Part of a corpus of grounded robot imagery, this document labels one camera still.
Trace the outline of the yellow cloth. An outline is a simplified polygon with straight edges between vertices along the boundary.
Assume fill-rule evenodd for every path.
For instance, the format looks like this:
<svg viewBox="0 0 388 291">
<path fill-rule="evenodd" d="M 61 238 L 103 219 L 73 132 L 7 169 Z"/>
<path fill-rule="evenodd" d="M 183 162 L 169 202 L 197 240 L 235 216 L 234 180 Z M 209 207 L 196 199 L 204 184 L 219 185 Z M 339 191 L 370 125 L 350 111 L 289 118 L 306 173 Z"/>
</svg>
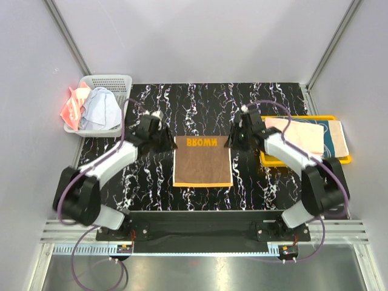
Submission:
<svg viewBox="0 0 388 291">
<path fill-rule="evenodd" d="M 233 186 L 227 136 L 177 136 L 173 157 L 174 187 Z"/>
</svg>

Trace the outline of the peach towel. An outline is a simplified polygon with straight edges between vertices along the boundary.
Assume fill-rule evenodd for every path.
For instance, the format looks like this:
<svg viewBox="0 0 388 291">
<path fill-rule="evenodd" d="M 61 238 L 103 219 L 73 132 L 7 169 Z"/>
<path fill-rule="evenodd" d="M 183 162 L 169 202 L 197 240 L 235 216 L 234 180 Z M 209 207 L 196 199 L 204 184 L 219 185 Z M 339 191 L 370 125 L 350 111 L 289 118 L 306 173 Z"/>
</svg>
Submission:
<svg viewBox="0 0 388 291">
<path fill-rule="evenodd" d="M 301 149 L 322 156 L 324 154 L 324 127 L 310 122 L 291 121 L 285 139 Z"/>
</svg>

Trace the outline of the teal beige Doraemon towel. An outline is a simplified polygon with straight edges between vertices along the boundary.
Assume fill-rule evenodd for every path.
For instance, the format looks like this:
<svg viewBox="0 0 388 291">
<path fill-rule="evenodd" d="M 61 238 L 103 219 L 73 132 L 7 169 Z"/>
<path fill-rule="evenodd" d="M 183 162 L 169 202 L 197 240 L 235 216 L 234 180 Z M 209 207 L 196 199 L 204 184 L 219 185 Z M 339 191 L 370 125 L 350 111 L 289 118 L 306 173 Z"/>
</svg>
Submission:
<svg viewBox="0 0 388 291">
<path fill-rule="evenodd" d="M 338 120 L 317 120 L 293 118 L 292 121 L 310 122 L 324 127 L 324 154 L 325 158 L 344 158 L 349 155 L 342 123 Z"/>
</svg>

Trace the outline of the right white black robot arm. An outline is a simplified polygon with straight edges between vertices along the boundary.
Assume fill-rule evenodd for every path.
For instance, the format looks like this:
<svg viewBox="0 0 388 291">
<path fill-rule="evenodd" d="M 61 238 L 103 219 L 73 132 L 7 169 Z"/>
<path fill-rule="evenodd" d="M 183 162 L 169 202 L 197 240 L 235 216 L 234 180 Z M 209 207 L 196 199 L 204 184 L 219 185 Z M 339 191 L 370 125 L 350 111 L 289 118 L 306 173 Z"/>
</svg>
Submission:
<svg viewBox="0 0 388 291">
<path fill-rule="evenodd" d="M 349 203 L 349 190 L 337 158 L 322 159 L 286 140 L 275 127 L 267 128 L 258 112 L 234 117 L 227 142 L 233 150 L 259 150 L 282 161 L 301 180 L 301 199 L 270 223 L 264 233 L 272 239 L 289 240 L 297 229 L 330 209 Z"/>
</svg>

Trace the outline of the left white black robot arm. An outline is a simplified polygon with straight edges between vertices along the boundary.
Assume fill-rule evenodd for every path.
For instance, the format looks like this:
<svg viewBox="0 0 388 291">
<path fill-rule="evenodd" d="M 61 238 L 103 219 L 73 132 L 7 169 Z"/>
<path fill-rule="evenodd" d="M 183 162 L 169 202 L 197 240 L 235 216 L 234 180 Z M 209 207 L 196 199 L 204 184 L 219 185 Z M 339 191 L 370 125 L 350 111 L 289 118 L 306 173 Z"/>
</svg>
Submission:
<svg viewBox="0 0 388 291">
<path fill-rule="evenodd" d="M 162 119 L 161 111 L 146 112 L 133 131 L 108 152 L 77 169 L 65 168 L 52 205 L 58 218 L 68 217 L 76 224 L 101 227 L 118 240 L 131 237 L 134 229 L 130 216 L 103 205 L 101 190 L 122 169 L 149 152 L 163 153 L 177 148 Z"/>
</svg>

